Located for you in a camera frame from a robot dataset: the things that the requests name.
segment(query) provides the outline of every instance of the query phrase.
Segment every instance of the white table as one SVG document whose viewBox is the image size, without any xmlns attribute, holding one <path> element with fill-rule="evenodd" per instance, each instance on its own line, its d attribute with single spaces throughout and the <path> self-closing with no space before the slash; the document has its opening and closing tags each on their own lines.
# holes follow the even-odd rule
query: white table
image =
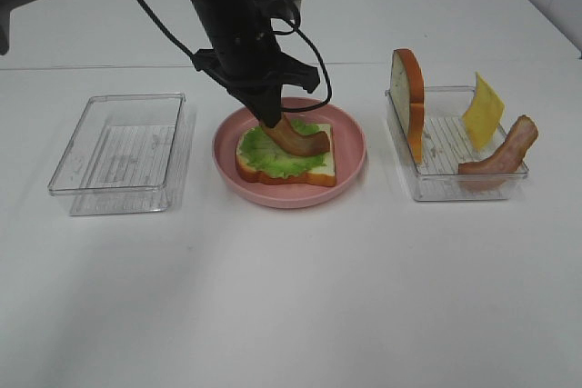
<svg viewBox="0 0 582 388">
<path fill-rule="evenodd" d="M 209 47 L 189 0 L 146 0 L 189 47 Z M 575 59 L 578 50 L 527 0 L 305 0 L 302 29 L 329 63 L 386 62 L 396 47 L 425 60 Z M 297 36 L 280 39 L 315 57 Z M 40 0 L 16 8 L 0 69 L 186 65 L 135 0 Z"/>
<path fill-rule="evenodd" d="M 366 133 L 355 186 L 279 211 L 211 158 L 239 107 L 187 68 L 1 72 L 0 386 L 579 387 L 582 85 L 571 60 L 478 70 L 540 137 L 516 197 L 419 204 L 386 128 L 388 65 L 333 65 Z M 90 95 L 183 91 L 196 105 L 183 205 L 70 218 L 46 191 Z"/>
</svg>

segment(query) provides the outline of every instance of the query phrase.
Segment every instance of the plastic container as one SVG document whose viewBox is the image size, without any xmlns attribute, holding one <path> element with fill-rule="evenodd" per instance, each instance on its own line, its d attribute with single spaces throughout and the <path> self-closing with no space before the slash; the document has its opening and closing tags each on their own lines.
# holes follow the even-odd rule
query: plastic container
<svg viewBox="0 0 582 388">
<path fill-rule="evenodd" d="M 469 107 L 472 86 L 433 86 L 425 88 L 425 127 L 423 163 L 416 164 L 398 120 L 389 91 L 388 127 L 412 198 L 419 202 L 448 202 L 508 199 L 519 182 L 527 177 L 522 163 L 511 174 L 458 174 L 460 163 L 481 161 L 503 143 L 506 131 L 499 125 L 492 140 L 476 151 L 467 136 L 461 116 Z"/>
<path fill-rule="evenodd" d="M 48 192 L 70 215 L 159 212 L 179 204 L 194 128 L 185 101 L 181 94 L 90 98 Z"/>
</svg>

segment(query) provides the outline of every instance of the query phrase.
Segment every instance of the bacon strip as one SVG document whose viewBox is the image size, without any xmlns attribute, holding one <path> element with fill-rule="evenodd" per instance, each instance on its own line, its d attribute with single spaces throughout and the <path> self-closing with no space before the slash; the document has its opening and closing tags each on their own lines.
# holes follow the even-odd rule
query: bacon strip
<svg viewBox="0 0 582 388">
<path fill-rule="evenodd" d="M 521 115 L 509 129 L 506 140 L 483 161 L 458 165 L 459 174 L 514 173 L 526 156 L 527 149 L 537 139 L 537 128 L 526 115 Z"/>
<path fill-rule="evenodd" d="M 267 127 L 261 123 L 265 134 L 288 154 L 296 156 L 314 156 L 329 152 L 330 143 L 327 134 L 323 131 L 311 135 L 299 134 L 283 114 L 275 127 Z"/>
</svg>

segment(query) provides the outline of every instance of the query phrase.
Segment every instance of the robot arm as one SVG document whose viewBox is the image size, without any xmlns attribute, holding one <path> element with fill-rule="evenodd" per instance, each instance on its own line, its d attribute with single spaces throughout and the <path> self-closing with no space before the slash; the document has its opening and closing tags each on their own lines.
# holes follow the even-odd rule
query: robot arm
<svg viewBox="0 0 582 388">
<path fill-rule="evenodd" d="M 0 0 L 0 54 L 8 51 L 10 11 L 32 1 Z M 221 84 L 267 130 L 282 125 L 282 85 L 302 86 L 311 93 L 319 84 L 317 69 L 281 52 L 276 41 L 270 19 L 288 14 L 290 1 L 191 1 L 213 46 L 189 53 L 196 70 Z"/>
</svg>

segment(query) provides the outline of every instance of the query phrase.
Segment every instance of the pink plate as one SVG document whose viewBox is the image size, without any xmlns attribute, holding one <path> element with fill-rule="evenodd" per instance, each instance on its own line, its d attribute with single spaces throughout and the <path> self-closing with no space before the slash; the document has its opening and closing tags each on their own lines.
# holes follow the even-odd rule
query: pink plate
<svg viewBox="0 0 582 388">
<path fill-rule="evenodd" d="M 287 107 L 302 107 L 317 103 L 304 97 L 285 97 Z M 265 185 L 249 183 L 236 172 L 235 150 L 240 135 L 257 125 L 256 119 L 242 108 L 232 113 L 218 127 L 213 142 L 216 168 L 226 184 L 245 199 L 273 208 L 304 208 L 321 204 L 343 193 L 355 180 L 366 159 L 366 140 L 356 121 L 341 109 L 327 104 L 300 116 L 309 123 L 329 123 L 334 136 L 336 180 L 333 187 L 309 184 Z"/>
</svg>

